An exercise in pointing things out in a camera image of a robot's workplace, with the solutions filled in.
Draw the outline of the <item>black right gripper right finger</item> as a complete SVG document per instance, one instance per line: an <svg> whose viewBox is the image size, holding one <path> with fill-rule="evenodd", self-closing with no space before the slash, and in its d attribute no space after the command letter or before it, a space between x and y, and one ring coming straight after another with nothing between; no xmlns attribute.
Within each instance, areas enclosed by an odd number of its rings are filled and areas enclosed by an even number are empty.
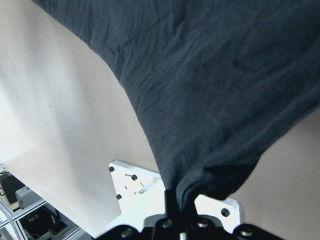
<svg viewBox="0 0 320 240"><path fill-rule="evenodd" d="M197 209L195 206L196 195L191 195L186 199L184 206L184 218L186 221L194 221L198 218Z"/></svg>

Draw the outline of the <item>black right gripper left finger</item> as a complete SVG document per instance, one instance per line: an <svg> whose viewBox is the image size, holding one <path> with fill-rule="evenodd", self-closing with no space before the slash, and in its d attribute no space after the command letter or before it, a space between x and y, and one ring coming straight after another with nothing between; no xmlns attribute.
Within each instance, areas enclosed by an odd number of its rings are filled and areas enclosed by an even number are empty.
<svg viewBox="0 0 320 240"><path fill-rule="evenodd" d="M166 189L164 191L164 207L167 218L171 220L179 220L181 218L176 191L174 189Z"/></svg>

